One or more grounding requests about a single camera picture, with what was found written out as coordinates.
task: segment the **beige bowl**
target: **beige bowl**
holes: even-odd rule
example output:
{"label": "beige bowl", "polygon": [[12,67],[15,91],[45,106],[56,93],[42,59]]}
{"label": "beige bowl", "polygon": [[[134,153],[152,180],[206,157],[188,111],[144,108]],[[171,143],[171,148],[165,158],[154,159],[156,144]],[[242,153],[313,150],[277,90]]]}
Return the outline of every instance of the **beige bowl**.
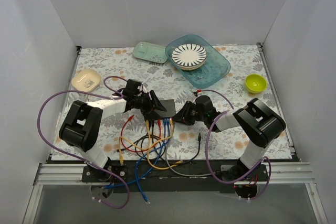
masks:
{"label": "beige bowl", "polygon": [[100,75],[97,72],[87,68],[76,74],[71,80],[71,84],[79,91],[91,92],[99,85],[100,80]]}

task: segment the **small dish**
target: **small dish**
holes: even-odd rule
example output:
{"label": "small dish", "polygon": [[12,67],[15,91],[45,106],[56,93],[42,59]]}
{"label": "small dish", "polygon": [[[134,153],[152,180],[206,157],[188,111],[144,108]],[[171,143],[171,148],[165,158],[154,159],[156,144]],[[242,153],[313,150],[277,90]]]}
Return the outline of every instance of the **small dish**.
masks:
{"label": "small dish", "polygon": [[206,51],[204,47],[196,44],[180,45],[172,52],[172,60],[182,70],[194,70],[204,64]]}
{"label": "small dish", "polygon": [[101,77],[97,72],[87,68],[76,74],[71,80],[71,84],[79,91],[91,92],[99,85],[100,79]]}
{"label": "small dish", "polygon": [[142,60],[148,60],[163,64],[167,61],[165,54],[166,47],[151,44],[148,42],[139,42],[133,50],[133,56]]}
{"label": "small dish", "polygon": [[267,81],[264,77],[253,73],[246,77],[245,86],[248,92],[259,94],[266,89]]}

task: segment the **cable connector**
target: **cable connector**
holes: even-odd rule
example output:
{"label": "cable connector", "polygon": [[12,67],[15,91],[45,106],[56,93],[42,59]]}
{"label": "cable connector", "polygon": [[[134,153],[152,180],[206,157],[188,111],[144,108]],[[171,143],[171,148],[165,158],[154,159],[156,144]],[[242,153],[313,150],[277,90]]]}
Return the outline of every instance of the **cable connector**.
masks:
{"label": "cable connector", "polygon": [[121,155],[121,152],[119,152],[119,161],[120,161],[120,165],[123,166],[124,165],[124,158]]}
{"label": "cable connector", "polygon": [[146,204],[150,204],[150,202],[148,201],[148,198],[145,194],[142,194],[142,198],[145,200]]}
{"label": "cable connector", "polygon": [[197,97],[198,96],[198,93],[200,93],[202,90],[201,89],[197,89],[194,93],[194,95]]}
{"label": "cable connector", "polygon": [[169,131],[169,136],[170,136],[170,135],[173,135],[173,127],[174,127],[174,123],[173,123],[173,119],[172,118],[169,118],[169,121],[168,121],[167,124],[169,125],[169,123],[170,123],[170,131]]}

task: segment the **floral tablecloth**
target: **floral tablecloth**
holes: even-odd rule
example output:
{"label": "floral tablecloth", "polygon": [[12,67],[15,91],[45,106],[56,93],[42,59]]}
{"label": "floral tablecloth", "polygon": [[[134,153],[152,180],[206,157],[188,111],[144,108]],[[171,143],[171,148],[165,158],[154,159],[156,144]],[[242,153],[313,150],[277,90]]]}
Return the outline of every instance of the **floral tablecloth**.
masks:
{"label": "floral tablecloth", "polygon": [[[279,113],[274,94],[270,85],[261,94],[250,94],[245,90],[245,77],[251,73],[258,73],[267,78],[262,58],[258,52],[257,46],[236,46],[222,45],[215,47],[231,64],[230,73],[216,84],[209,87],[217,90],[227,96],[234,107],[241,107],[254,97],[261,99],[274,111]],[[185,101],[194,100],[193,91],[196,90],[173,65],[167,61],[164,64],[152,63],[136,59],[132,56],[133,48],[86,48],[82,49],[76,73],[91,68],[98,72],[102,79],[106,76],[115,75],[123,78],[131,78],[142,81],[147,90],[153,89],[159,99],[175,99],[176,110],[180,109]],[[122,80],[113,78],[109,81],[112,88],[119,89],[124,87]],[[106,89],[101,81],[100,85],[93,93],[109,96],[111,92]],[[227,102],[217,94],[206,93],[218,111],[229,110]],[[70,94],[67,99],[67,105],[61,115],[59,125],[65,118],[65,115],[74,100],[95,101],[97,98],[88,97],[82,94]],[[111,159],[119,159],[118,136],[125,121],[134,114],[135,117],[130,121],[123,135],[131,140],[139,139],[146,134],[146,127],[143,116],[140,111],[132,110],[124,114],[118,114],[104,119],[101,122],[98,145]],[[170,159],[189,159],[197,152],[197,136],[202,135],[201,151],[197,159],[205,158],[205,139],[208,129],[203,123],[196,122],[193,126],[181,124],[175,125],[174,136],[170,141],[168,157]],[[237,159],[239,158],[249,139],[241,127],[229,129],[220,133],[212,133],[209,142],[210,159]],[[59,138],[55,139],[55,144],[68,152],[76,151],[68,146]],[[63,161],[73,159],[63,153],[54,151],[52,160]],[[288,137],[283,132],[276,139],[266,155],[270,158],[291,158],[288,146]],[[131,152],[124,152],[124,159],[138,159],[139,157]]]}

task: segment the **striped plate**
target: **striped plate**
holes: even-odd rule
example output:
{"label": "striped plate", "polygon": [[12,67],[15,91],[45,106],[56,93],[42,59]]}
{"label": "striped plate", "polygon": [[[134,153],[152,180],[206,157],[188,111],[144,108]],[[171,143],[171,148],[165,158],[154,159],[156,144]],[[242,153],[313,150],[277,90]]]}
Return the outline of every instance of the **striped plate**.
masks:
{"label": "striped plate", "polygon": [[181,68],[196,69],[201,66],[206,59],[204,47],[196,44],[184,44],[176,47],[172,52],[172,60]]}

